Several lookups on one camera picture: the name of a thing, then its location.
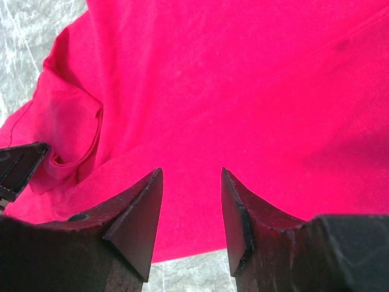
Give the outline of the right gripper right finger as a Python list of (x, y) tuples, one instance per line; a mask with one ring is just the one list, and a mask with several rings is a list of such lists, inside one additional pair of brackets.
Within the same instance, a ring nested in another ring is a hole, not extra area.
[(221, 174), (230, 274), (238, 291), (387, 291), (388, 216), (300, 220)]

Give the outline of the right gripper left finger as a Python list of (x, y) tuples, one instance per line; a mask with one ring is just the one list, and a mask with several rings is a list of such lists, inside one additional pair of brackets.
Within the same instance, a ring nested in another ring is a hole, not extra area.
[(162, 204), (162, 169), (65, 221), (1, 217), (2, 291), (141, 291)]

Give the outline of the pink red t-shirt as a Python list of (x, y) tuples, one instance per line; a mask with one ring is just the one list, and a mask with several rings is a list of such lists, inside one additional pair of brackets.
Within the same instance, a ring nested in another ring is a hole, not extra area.
[(154, 260), (225, 247), (221, 170), (285, 212), (388, 212), (387, 1), (89, 1), (1, 146), (50, 153), (5, 213), (66, 220), (156, 168)]

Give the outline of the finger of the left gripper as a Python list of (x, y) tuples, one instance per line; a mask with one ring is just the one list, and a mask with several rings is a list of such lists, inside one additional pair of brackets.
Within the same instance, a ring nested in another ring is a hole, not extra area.
[(16, 201), (50, 149), (45, 142), (1, 149), (1, 201)]

